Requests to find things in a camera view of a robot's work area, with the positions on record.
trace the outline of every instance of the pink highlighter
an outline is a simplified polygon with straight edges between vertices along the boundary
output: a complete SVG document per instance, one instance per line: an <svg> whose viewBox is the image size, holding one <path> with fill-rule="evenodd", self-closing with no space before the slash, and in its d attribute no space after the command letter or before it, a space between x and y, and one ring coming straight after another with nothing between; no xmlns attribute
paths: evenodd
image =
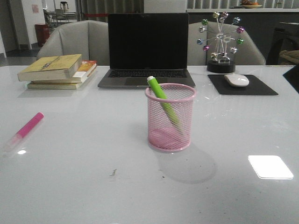
<svg viewBox="0 0 299 224"><path fill-rule="evenodd" d="M44 118L43 113L37 113L24 127L22 127L4 146L4 152L10 153L20 141Z"/></svg>

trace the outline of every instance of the bowl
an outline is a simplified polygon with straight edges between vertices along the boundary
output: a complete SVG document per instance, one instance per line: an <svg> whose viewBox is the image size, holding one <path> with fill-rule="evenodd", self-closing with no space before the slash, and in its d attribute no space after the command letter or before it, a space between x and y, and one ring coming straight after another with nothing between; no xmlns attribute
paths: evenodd
<svg viewBox="0 0 299 224"><path fill-rule="evenodd" d="M244 8L259 8L263 5L241 5L241 6L244 7Z"/></svg>

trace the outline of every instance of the red trash bin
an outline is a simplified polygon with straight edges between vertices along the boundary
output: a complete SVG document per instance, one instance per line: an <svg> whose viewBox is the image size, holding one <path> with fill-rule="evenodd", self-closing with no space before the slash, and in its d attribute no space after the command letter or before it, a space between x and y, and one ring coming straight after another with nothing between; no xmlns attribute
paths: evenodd
<svg viewBox="0 0 299 224"><path fill-rule="evenodd" d="M49 27L47 24L36 24L36 38L39 47L42 47L50 37Z"/></svg>

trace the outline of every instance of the computer mouse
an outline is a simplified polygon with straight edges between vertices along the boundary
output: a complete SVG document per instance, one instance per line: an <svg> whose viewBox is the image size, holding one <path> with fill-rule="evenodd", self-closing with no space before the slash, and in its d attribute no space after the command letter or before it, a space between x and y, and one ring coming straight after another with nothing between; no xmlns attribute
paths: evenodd
<svg viewBox="0 0 299 224"><path fill-rule="evenodd" d="M226 81L233 87L244 87L249 84L249 80L244 75L238 74L227 74L224 75Z"/></svg>

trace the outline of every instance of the yellow book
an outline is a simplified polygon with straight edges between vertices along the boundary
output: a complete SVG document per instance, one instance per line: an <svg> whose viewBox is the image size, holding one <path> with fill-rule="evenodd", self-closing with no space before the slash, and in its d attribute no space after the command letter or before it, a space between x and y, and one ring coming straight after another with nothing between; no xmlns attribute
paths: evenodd
<svg viewBox="0 0 299 224"><path fill-rule="evenodd" d="M71 78L56 80L37 80L32 82L35 84L83 83L86 79L88 79L89 75L96 69L96 67L97 61L82 60L80 68Z"/></svg>
<svg viewBox="0 0 299 224"><path fill-rule="evenodd" d="M84 79L80 83L35 83L30 82L27 84L28 89L39 89L39 90L76 90L78 89L87 79L89 79L93 73L95 72L95 69L87 76L86 79Z"/></svg>
<svg viewBox="0 0 299 224"><path fill-rule="evenodd" d="M82 64L82 55L42 57L18 73L19 81L71 78Z"/></svg>

